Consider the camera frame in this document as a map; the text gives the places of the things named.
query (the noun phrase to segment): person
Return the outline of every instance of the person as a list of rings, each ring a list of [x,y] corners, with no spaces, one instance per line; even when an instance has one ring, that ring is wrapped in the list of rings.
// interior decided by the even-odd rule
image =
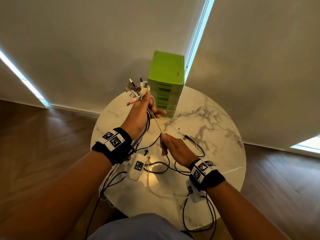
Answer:
[[[120,126],[132,140],[138,139],[144,131],[148,107],[156,118],[166,114],[152,104],[150,92],[147,92],[142,101],[137,101],[132,106],[126,120]],[[199,159],[181,139],[162,134],[161,145],[163,155],[169,150],[174,160],[186,168]],[[112,163],[105,154],[91,150],[43,190],[36,199],[22,206],[7,219],[0,226],[0,238],[64,239],[74,228],[111,167]],[[227,181],[224,180],[205,190],[233,239],[288,239]],[[191,238],[166,219],[149,213],[107,223],[89,239]]]

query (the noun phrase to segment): wristband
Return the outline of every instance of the wristband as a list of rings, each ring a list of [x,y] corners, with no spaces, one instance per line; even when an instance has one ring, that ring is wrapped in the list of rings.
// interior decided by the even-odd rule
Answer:
[[[226,180],[210,160],[198,159],[191,163],[189,169],[191,172],[189,179],[198,191],[216,187]]]
[[[103,153],[112,163],[124,162],[131,149],[132,139],[122,128],[115,128],[100,137],[91,148],[96,152]]]

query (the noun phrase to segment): round table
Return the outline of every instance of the round table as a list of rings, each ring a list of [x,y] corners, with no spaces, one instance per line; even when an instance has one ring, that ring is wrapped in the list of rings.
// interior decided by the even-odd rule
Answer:
[[[109,130],[119,127],[127,117],[131,106],[126,92],[120,94],[103,110],[94,127],[91,147],[95,141]],[[232,119],[212,99],[201,92],[184,87],[173,118],[157,119],[163,133],[176,138],[183,138],[186,134],[196,141],[205,151],[205,159],[213,161],[226,180],[240,191],[246,173],[246,154],[241,136]],[[147,147],[160,135],[160,130],[154,120],[151,120],[149,131],[145,134],[139,148]],[[185,140],[188,147],[196,154],[202,155],[194,143]],[[166,157],[161,156],[159,140],[150,147],[150,153],[158,161],[168,163]],[[168,154],[170,166],[174,168],[174,159]],[[177,168],[187,171],[177,164]],[[118,172],[125,169],[121,165]],[[161,172],[165,165],[150,166],[150,170]],[[119,175],[114,182],[121,180],[125,174]],[[142,172],[138,181],[125,178],[119,184],[109,187],[105,191],[108,200],[128,217],[141,213],[156,213],[170,221],[179,230],[185,230],[182,222],[182,209],[188,190],[184,176],[173,170],[163,174],[149,174],[147,188],[147,173]],[[185,207],[185,223],[189,229],[197,229],[212,222],[210,210],[206,200],[193,203],[188,199]]]

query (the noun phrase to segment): wooden floor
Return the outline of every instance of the wooden floor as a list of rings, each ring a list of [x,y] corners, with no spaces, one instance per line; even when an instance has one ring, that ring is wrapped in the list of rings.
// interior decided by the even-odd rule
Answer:
[[[89,151],[98,117],[1,100],[0,111],[1,223]],[[291,239],[320,239],[320,159],[253,145],[245,150],[241,193]],[[67,239],[83,239],[97,196]],[[101,202],[90,232],[115,212]],[[214,239],[229,238],[219,220]]]

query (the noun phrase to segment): white marble table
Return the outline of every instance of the white marble table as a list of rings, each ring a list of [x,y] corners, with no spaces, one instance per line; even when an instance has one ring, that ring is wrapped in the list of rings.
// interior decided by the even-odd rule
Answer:
[[[123,123],[131,108],[126,106],[128,101],[130,97],[124,92],[103,110],[94,127],[91,146],[110,129],[119,127]],[[231,171],[224,173],[224,176],[240,191],[246,173],[245,149],[234,122],[216,102],[201,92],[185,86],[174,117],[160,118],[157,121],[164,133],[177,138],[183,138],[183,134],[186,134],[194,139],[205,151],[205,158],[213,161],[221,173]],[[150,129],[143,137],[139,148],[150,145],[159,134],[160,130],[152,120]],[[202,154],[192,142],[188,140],[185,142],[197,155]],[[161,156],[159,141],[150,148],[150,153],[157,156],[159,161],[168,163],[167,158]],[[168,156],[171,161],[170,166],[174,168],[174,159],[170,153]],[[179,164],[177,167],[183,171],[187,170]],[[159,172],[163,169],[166,169],[165,165],[155,165],[152,170]],[[119,181],[123,176],[115,178],[114,182]],[[143,171],[138,181],[125,178],[119,184],[109,187],[105,196],[129,217],[141,213],[156,213],[166,218],[179,230],[184,230],[182,208],[188,195],[185,184],[188,178],[170,169],[163,174],[150,173],[149,186],[157,196],[148,190],[147,173]],[[188,199],[185,222],[189,229],[206,226],[212,222],[205,200],[193,203]]]

